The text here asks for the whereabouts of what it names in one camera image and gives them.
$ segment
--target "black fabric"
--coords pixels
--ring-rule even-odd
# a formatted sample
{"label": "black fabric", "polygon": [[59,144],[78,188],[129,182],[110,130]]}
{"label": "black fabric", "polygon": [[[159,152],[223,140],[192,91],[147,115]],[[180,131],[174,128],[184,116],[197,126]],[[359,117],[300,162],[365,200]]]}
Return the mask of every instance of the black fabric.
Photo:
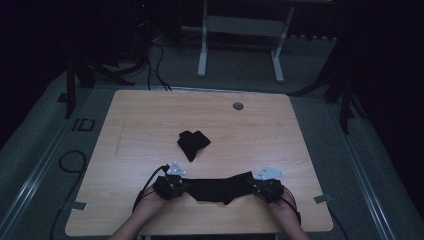
{"label": "black fabric", "polygon": [[191,133],[184,131],[180,133],[180,139],[177,141],[188,160],[192,162],[196,158],[197,151],[208,146],[211,141],[200,131]]}
{"label": "black fabric", "polygon": [[246,172],[223,179],[183,178],[183,183],[191,185],[187,193],[197,201],[223,202],[228,205],[235,198],[253,193],[252,186],[247,181],[252,178],[252,172]]}

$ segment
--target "dark background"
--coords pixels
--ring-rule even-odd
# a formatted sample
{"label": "dark background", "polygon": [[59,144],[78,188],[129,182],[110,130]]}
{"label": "dark background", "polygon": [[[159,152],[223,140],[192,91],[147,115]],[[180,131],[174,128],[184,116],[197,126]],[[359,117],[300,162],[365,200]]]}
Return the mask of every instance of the dark background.
{"label": "dark background", "polygon": [[[423,216],[424,5],[373,1],[362,8],[351,5],[365,5],[363,1],[337,3],[301,4],[289,33],[307,39],[338,38],[327,67],[336,71],[344,63],[354,69],[353,90]],[[143,16],[152,16],[176,41],[181,25],[201,25],[202,1],[155,4],[146,1],[152,8],[143,9]],[[217,4],[216,9],[230,9],[228,1]],[[117,58],[135,57],[134,23],[143,19],[135,18],[132,6],[131,1],[111,0],[72,0],[66,5],[47,0],[0,3],[0,146],[48,84],[65,70],[66,44],[79,46],[100,63],[114,65]],[[256,9],[247,4],[231,13],[261,17]]]}

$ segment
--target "cable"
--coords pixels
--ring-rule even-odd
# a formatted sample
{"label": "cable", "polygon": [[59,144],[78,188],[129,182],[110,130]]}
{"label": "cable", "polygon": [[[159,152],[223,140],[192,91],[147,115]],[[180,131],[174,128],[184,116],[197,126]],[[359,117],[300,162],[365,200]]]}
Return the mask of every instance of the cable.
{"label": "cable", "polygon": [[137,196],[137,198],[136,198],[136,200],[135,200],[135,202],[134,202],[134,206],[133,206],[133,212],[134,212],[134,209],[135,209],[135,207],[137,206],[137,204],[140,202],[140,200],[141,199],[143,199],[145,196],[147,196],[148,194],[151,194],[152,192],[150,192],[150,193],[148,193],[148,194],[146,194],[146,195],[144,195],[144,192],[146,191],[146,188],[147,188],[147,186],[150,184],[150,182],[152,181],[152,179],[155,177],[155,175],[160,171],[160,170],[163,170],[164,172],[166,172],[167,171],[167,168],[168,166],[160,166],[158,169],[156,169],[154,172],[153,172],[153,174],[152,174],[152,176],[150,176],[150,178],[149,178],[149,180],[147,180],[147,182],[146,182],[146,184],[144,185],[144,187],[143,187],[143,189],[140,191],[140,193],[138,194],[138,196]]}
{"label": "cable", "polygon": [[152,46],[155,46],[155,47],[157,47],[157,48],[160,49],[160,58],[159,58],[159,61],[158,61],[157,65],[156,65],[156,76],[159,79],[159,81],[162,83],[162,85],[164,86],[164,88],[165,88],[166,91],[168,91],[168,90],[169,91],[172,91],[171,86],[169,86],[168,83],[166,83],[165,81],[163,81],[162,78],[159,75],[159,65],[160,65],[160,62],[162,61],[162,58],[163,58],[163,48],[161,46],[159,46],[158,44],[154,43],[154,42],[152,42]]}
{"label": "cable", "polygon": [[[66,156],[68,156],[71,153],[78,153],[82,156],[82,166],[81,169],[79,170],[72,170],[72,169],[67,169],[66,167],[63,166],[63,160],[65,159]],[[53,240],[53,233],[54,233],[54,229],[56,227],[57,224],[57,220],[59,219],[60,214],[62,213],[62,210],[65,209],[66,204],[68,203],[72,193],[74,192],[75,188],[77,187],[78,183],[80,183],[81,178],[84,174],[84,172],[87,170],[87,157],[85,156],[85,154],[79,150],[72,150],[69,151],[65,154],[63,154],[60,158],[59,158],[59,167],[60,169],[62,169],[63,171],[67,172],[67,173],[79,173],[78,174],[78,178],[77,180],[74,182],[74,185],[72,186],[71,190],[69,191],[68,195],[65,198],[65,201],[63,202],[62,206],[60,207],[60,209],[57,211],[54,222],[52,227],[50,228],[50,239]]]}
{"label": "cable", "polygon": [[331,216],[334,218],[334,220],[339,225],[340,229],[343,232],[343,235],[344,235],[345,239],[346,240],[349,240],[349,238],[347,237],[347,234],[346,234],[346,230],[344,229],[343,225],[341,224],[341,222],[339,221],[339,219],[336,217],[336,215],[333,213],[333,211],[331,211],[330,207],[328,207],[328,211],[330,211]]}

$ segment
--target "tabletop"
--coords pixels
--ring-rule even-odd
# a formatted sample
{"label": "tabletop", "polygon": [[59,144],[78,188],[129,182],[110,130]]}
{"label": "tabletop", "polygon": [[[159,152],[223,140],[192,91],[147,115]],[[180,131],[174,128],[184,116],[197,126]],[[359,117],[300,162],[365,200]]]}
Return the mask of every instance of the tabletop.
{"label": "tabletop", "polygon": [[[236,110],[234,103],[241,103]],[[201,131],[211,143],[189,162],[177,141]],[[70,236],[111,235],[131,214],[152,173],[178,161],[186,178],[228,178],[263,166],[282,170],[305,231],[333,227],[290,99],[282,94],[119,90],[116,92],[66,225]],[[277,233],[282,229],[254,195],[223,203],[174,199],[142,235]]]}

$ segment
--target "human hand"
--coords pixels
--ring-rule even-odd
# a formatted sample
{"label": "human hand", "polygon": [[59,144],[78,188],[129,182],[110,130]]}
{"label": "human hand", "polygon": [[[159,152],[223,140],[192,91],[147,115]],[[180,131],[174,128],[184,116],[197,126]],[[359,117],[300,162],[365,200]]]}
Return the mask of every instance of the human hand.
{"label": "human hand", "polygon": [[113,233],[110,240],[132,240],[141,231],[142,227],[155,216],[169,201],[162,199],[149,186],[138,202],[131,216]]}
{"label": "human hand", "polygon": [[161,198],[152,186],[149,186],[146,188],[143,197],[135,207],[132,217],[145,220],[147,222],[168,202],[168,200]]}
{"label": "human hand", "polygon": [[[289,191],[284,188],[284,193],[281,196],[292,206],[296,207],[296,203],[293,199],[293,196]],[[271,213],[277,219],[280,226],[283,230],[290,236],[293,240],[306,240],[309,237],[303,231],[300,226],[299,220],[297,218],[296,212],[283,200],[278,201],[277,203],[269,203],[268,207],[271,210]]]}

